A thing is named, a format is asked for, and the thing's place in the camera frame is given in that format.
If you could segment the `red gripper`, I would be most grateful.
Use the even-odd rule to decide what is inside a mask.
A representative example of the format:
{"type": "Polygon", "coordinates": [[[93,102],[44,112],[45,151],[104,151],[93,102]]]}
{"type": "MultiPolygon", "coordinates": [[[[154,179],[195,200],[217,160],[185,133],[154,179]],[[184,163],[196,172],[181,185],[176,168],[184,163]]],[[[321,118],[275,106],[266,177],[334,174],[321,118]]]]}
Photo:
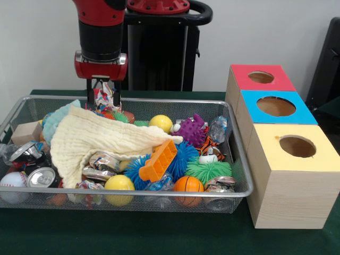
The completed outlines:
{"type": "MultiPolygon", "coordinates": [[[[80,50],[75,52],[74,67],[79,78],[86,79],[87,102],[94,104],[94,90],[92,79],[105,78],[109,80],[124,80],[128,70],[128,56],[120,53],[117,59],[111,62],[93,62],[83,57],[80,50]]],[[[121,81],[114,81],[114,106],[121,106],[121,81]]]]}

